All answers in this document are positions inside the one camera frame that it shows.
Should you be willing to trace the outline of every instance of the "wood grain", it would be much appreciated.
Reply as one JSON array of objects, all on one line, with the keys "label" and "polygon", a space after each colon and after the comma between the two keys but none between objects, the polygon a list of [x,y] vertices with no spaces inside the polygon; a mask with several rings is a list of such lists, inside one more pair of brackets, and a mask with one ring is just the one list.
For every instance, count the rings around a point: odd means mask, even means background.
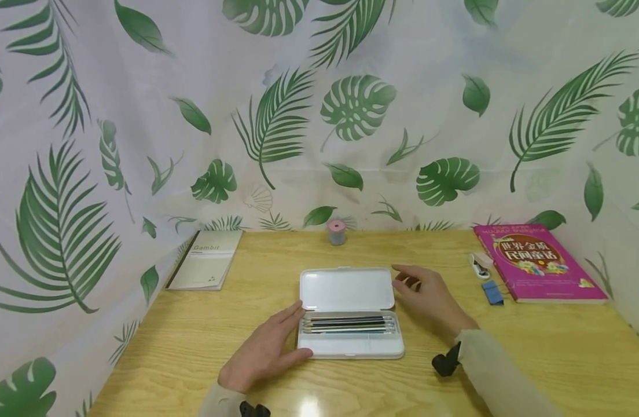
[{"label": "wood grain", "polygon": [[[419,264],[568,416],[639,416],[639,339],[610,304],[489,306],[468,265],[470,231],[245,233],[220,292],[163,291],[101,391],[91,416],[194,416],[222,364],[268,316],[298,298],[308,268]],[[397,302],[400,360],[309,361],[249,395],[275,417],[489,415],[467,377],[431,366],[447,343]],[[291,348],[293,336],[288,340]]]}]

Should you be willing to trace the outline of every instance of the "pink thread spool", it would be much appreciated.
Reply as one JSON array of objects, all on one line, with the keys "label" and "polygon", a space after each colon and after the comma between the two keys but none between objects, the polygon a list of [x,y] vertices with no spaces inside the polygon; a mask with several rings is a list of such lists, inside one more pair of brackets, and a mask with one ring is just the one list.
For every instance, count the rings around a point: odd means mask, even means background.
[{"label": "pink thread spool", "polygon": [[341,246],[347,240],[345,237],[347,227],[342,220],[329,221],[327,229],[329,230],[329,242],[331,242],[331,245]]}]

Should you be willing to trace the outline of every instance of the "beige sleeve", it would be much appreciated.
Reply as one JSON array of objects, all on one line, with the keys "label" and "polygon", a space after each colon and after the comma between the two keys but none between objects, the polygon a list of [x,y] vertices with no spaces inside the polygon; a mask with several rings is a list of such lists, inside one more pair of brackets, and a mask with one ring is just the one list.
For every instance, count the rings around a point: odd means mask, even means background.
[{"label": "beige sleeve", "polygon": [[463,330],[458,360],[494,417],[562,416],[483,330]]},{"label": "beige sleeve", "polygon": [[215,382],[201,403],[199,417],[241,417],[240,405],[245,395],[227,390]]}]

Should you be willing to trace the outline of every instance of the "book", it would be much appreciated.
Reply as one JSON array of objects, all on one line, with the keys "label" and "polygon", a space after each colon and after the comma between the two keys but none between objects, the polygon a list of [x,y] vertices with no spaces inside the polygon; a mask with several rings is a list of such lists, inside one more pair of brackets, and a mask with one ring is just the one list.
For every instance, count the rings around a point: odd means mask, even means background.
[{"label": "book", "polygon": [[165,288],[221,290],[242,234],[241,230],[197,232]]},{"label": "book", "polygon": [[605,303],[608,300],[543,225],[478,225],[474,232],[516,302]]}]

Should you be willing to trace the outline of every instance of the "curtain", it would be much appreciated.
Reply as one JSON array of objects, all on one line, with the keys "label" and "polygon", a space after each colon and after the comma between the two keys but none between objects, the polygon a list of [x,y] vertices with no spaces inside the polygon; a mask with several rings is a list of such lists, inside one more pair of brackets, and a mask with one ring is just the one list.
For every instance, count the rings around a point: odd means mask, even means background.
[{"label": "curtain", "polygon": [[0,0],[0,416],[86,414],[195,230],[338,218],[546,224],[639,333],[639,0]]}]

